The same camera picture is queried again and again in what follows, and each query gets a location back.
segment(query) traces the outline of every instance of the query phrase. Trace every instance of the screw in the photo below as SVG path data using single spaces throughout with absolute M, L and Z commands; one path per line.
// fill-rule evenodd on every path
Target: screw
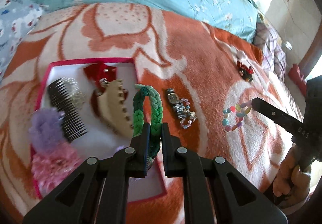
M 127 148 L 125 149 L 125 153 L 127 153 L 127 154 L 132 154 L 132 153 L 134 153 L 134 151 L 135 151 L 135 149 L 134 149 L 134 148 L 132 148 L 132 147 L 127 147 Z
M 86 162 L 87 162 L 87 164 L 88 164 L 88 165 L 94 165 L 94 164 L 96 164 L 97 159 L 96 159 L 96 158 L 94 158 L 94 157 L 92 157 L 92 158 L 88 158 L 88 159 L 86 160 Z
M 185 154 L 187 152 L 187 149 L 185 147 L 180 147 L 177 149 L 177 151 L 181 154 Z
M 224 164 L 225 163 L 225 159 L 223 157 L 217 157 L 217 158 L 215 158 L 215 161 L 218 164 Z

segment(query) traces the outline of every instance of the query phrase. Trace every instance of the person's hand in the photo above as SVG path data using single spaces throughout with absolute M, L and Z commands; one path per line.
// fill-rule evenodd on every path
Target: person's hand
M 294 184 L 292 189 L 289 185 L 290 180 Z M 280 197 L 282 194 L 288 195 L 283 207 L 291 207 L 307 197 L 310 191 L 310 181 L 311 166 L 305 169 L 305 172 L 300 170 L 299 165 L 296 165 L 293 147 L 281 163 L 280 170 L 273 182 L 273 192 L 276 197 Z

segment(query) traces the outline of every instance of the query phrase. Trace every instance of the comb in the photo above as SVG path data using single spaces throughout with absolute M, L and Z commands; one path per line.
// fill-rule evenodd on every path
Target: comb
M 64 131 L 65 138 L 69 142 L 72 142 L 86 134 L 88 132 L 87 128 L 73 104 L 64 79 L 61 78 L 51 83 L 47 87 L 47 92 L 51 105 L 56 107 L 58 111 L 65 112 L 62 122 L 62 130 Z

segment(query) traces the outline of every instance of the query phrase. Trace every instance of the orange and white blanket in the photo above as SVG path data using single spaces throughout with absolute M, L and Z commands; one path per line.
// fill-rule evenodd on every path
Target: orange and white blanket
M 238 50 L 254 69 L 251 83 L 236 70 Z M 221 124 L 224 108 L 255 97 L 302 120 L 277 76 L 261 69 L 258 48 L 203 22 L 143 5 L 74 6 L 42 17 L 18 47 L 0 87 L 0 198 L 19 222 L 38 202 L 27 130 L 40 82 L 51 62 L 91 57 L 134 58 L 139 83 L 161 93 L 164 121 L 184 146 L 207 158 L 223 156 L 261 191 L 273 181 L 292 146 L 290 134 L 255 111 L 234 132 Z M 196 111 L 198 120 L 189 129 L 180 127 L 167 104 L 167 88 L 189 99 Z M 167 195 L 130 204 L 127 223 L 183 222 L 181 180 L 164 181 Z

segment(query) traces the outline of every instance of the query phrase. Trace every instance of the green braided bracelet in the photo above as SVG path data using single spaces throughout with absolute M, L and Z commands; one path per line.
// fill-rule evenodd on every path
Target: green braided bracelet
M 161 143 L 161 125 L 162 125 L 162 101 L 160 94 L 152 86 L 144 86 L 141 84 L 135 85 L 139 91 L 133 98 L 133 137 L 142 134 L 143 128 L 143 102 L 146 96 L 149 96 L 152 116 L 151 116 L 151 136 L 150 136 L 150 147 L 149 157 L 154 159 L 160 151 Z

